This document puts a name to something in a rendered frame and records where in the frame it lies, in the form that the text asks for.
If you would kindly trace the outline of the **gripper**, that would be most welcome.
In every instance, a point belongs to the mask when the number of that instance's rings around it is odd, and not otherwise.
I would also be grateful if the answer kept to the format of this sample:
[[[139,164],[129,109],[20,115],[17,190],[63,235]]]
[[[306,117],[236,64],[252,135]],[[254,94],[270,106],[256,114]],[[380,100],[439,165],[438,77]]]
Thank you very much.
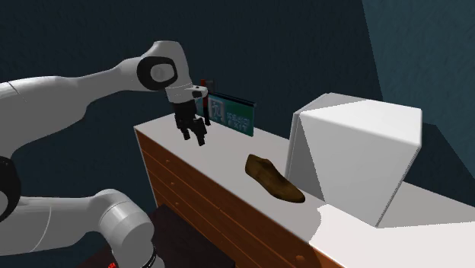
[[[195,118],[196,115],[196,105],[194,100],[189,100],[180,104],[172,104],[174,109],[174,118],[177,124],[177,128],[183,134],[185,140],[190,139],[190,132],[188,129],[191,129],[195,134],[199,146],[205,144],[205,134],[206,126],[203,121],[203,118]]]

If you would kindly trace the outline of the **red and black upright object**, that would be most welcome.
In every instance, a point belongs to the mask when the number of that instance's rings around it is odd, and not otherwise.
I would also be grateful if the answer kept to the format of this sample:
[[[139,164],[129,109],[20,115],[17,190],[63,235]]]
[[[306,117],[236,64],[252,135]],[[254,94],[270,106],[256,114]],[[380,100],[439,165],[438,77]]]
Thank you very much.
[[[205,125],[210,126],[211,123],[209,119],[209,94],[213,94],[215,92],[215,82],[213,80],[201,79],[200,84],[206,87],[208,90],[208,94],[202,99],[202,108]]]

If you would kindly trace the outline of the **wooden chest of drawers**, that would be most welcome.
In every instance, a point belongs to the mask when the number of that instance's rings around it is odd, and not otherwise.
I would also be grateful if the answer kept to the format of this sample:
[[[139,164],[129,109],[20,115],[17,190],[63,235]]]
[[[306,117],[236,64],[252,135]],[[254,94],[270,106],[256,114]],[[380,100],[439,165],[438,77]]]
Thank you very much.
[[[285,167],[286,139],[209,127],[185,140],[173,115],[137,125],[159,203],[233,258],[236,268],[475,268],[475,208],[404,183],[379,227],[307,195],[288,203],[244,170],[248,155]]]

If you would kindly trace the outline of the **white angular block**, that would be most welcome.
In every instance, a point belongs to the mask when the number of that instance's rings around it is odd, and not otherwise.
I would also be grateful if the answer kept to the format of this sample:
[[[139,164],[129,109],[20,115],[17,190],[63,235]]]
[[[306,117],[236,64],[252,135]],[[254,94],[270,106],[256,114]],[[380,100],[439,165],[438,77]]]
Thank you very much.
[[[421,109],[322,94],[292,115],[285,178],[377,227],[421,148]]]

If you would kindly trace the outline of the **brown wooden shoe form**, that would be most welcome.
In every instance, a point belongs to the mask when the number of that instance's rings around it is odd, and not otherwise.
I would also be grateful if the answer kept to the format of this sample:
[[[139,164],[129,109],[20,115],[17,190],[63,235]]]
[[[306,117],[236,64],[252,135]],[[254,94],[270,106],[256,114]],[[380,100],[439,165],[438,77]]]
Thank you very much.
[[[244,170],[271,196],[290,203],[305,202],[304,194],[281,175],[269,159],[249,154]]]

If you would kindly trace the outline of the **green sign board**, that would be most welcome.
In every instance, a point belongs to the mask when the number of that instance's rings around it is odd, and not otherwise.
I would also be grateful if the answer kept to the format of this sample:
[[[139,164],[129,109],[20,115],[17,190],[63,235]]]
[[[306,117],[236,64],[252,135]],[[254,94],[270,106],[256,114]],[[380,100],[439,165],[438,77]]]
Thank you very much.
[[[196,114],[203,116],[202,99],[195,100]],[[256,103],[226,94],[209,94],[209,119],[247,136],[253,136]]]

